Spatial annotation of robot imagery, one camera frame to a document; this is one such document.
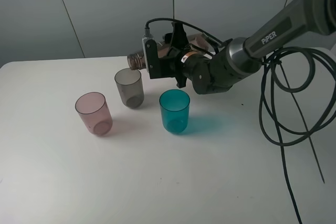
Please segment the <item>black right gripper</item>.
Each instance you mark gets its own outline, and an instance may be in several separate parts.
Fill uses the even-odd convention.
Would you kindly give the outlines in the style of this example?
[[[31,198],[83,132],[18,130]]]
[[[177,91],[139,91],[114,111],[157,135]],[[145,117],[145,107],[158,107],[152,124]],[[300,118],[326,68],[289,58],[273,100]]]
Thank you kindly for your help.
[[[158,58],[160,61],[161,77],[175,78],[176,86],[181,89],[186,87],[187,77],[184,76],[186,70],[185,62],[189,58],[209,58],[210,52],[207,48],[185,48],[187,46],[187,35],[183,24],[172,23],[173,32],[170,46],[172,48],[160,50]]]

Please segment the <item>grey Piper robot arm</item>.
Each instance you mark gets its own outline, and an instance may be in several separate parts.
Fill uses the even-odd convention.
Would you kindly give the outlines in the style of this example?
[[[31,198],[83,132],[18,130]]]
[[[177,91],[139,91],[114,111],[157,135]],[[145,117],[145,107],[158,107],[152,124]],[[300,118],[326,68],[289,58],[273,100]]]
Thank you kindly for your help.
[[[175,78],[179,88],[191,80],[198,94],[221,93],[256,73],[263,57],[279,52],[295,38],[307,32],[334,33],[335,0],[293,0],[252,36],[222,42],[223,49],[210,59],[191,49],[185,22],[171,21],[171,46],[164,57],[149,54],[149,43],[144,42],[147,59],[153,59],[150,78]]]

